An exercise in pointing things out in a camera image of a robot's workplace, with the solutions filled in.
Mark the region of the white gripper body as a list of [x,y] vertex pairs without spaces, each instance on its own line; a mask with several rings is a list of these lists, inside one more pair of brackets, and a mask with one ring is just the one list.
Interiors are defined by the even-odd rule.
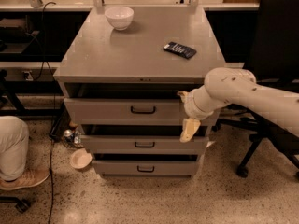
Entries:
[[214,113],[213,101],[205,89],[194,89],[184,98],[184,109],[192,119],[205,119]]

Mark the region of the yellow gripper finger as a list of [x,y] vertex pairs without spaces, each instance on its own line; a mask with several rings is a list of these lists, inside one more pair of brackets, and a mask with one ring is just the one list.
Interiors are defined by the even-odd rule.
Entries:
[[181,101],[182,101],[183,103],[185,103],[185,102],[186,102],[186,99],[187,99],[187,96],[188,96],[188,93],[187,93],[186,91],[178,91],[178,92],[177,92],[177,96],[179,96],[180,99],[181,99]]
[[187,143],[191,141],[200,126],[201,122],[198,119],[184,119],[182,124],[180,141],[182,143]]

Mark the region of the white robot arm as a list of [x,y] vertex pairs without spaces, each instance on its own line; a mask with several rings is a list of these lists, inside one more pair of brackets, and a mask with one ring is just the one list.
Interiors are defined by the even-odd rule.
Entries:
[[182,124],[182,143],[193,138],[203,119],[230,104],[244,106],[299,136],[299,94],[259,85],[248,70],[215,68],[207,73],[203,86],[178,95],[188,116]]

